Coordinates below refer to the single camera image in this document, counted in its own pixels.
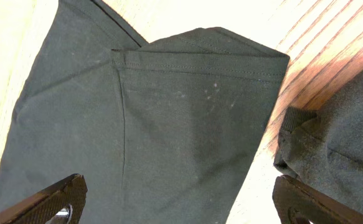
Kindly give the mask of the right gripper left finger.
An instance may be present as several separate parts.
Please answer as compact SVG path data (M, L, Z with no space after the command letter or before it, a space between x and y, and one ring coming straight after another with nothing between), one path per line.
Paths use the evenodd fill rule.
M84 176L72 174L0 212L0 223L78 224L86 196Z

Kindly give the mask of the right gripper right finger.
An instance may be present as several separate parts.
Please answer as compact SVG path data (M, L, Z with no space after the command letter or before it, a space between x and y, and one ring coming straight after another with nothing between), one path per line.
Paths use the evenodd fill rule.
M363 224L363 214L288 175L276 178L272 199L282 224Z

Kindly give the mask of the black t-shirt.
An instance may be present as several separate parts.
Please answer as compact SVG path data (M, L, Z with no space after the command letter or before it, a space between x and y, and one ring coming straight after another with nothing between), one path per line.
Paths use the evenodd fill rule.
M225 223L289 56L221 27L146 42L60 1L14 107L0 212L82 174L82 223Z

